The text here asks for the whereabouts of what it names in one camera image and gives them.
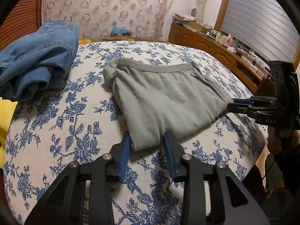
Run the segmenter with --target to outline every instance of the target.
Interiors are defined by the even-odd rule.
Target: bed
[[[231,97],[251,96],[225,66],[198,49],[141,41],[79,45],[65,88],[18,103],[13,116],[5,145],[4,184],[9,207],[20,223],[69,162],[91,162],[121,141],[125,131],[123,117],[102,75],[114,57],[163,66],[194,60]],[[181,139],[181,144],[186,153],[203,162],[225,162],[243,180],[262,152],[266,138],[267,128],[253,119],[223,113]],[[115,224],[177,224],[183,187],[184,183],[174,183],[169,177],[161,146],[132,152],[124,180],[112,185]],[[87,189],[85,223],[88,201]],[[209,209],[206,195],[207,213]]]

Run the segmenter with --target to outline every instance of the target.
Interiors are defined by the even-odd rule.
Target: white fabric with blue flowers
[[[225,66],[201,50],[133,41],[80,45],[64,90],[43,92],[15,111],[5,145],[4,183],[20,224],[69,162],[91,162],[121,141],[123,117],[102,75],[114,57],[163,66],[194,60],[231,97],[251,96]],[[181,143],[203,162],[224,161],[243,180],[266,143],[266,130],[247,116],[224,113]],[[183,187],[169,177],[161,146],[132,152],[124,180],[112,185],[115,224],[179,224]],[[88,201],[87,190],[84,223]]]

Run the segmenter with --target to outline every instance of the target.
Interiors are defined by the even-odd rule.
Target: gray roller blind
[[[221,30],[266,60],[292,62],[299,34],[276,0],[229,0]]]

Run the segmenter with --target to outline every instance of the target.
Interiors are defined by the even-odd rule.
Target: folded gray pants
[[[113,88],[135,151],[159,145],[165,131],[175,139],[191,134],[233,102],[194,61],[159,66],[114,58],[103,75]]]

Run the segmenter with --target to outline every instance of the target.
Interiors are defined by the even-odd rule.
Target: metal screw
[[[219,167],[219,168],[224,168],[226,167],[226,164],[224,162],[217,162],[216,165]]]
[[[78,162],[72,161],[72,162],[69,163],[69,166],[70,167],[77,167],[78,166]]]
[[[110,160],[112,157],[113,156],[111,154],[109,154],[109,153],[106,153],[106,154],[103,155],[103,159],[104,160]]]
[[[184,160],[190,160],[190,159],[192,159],[192,156],[190,155],[190,154],[184,154],[184,155],[182,155],[182,158],[184,159]]]

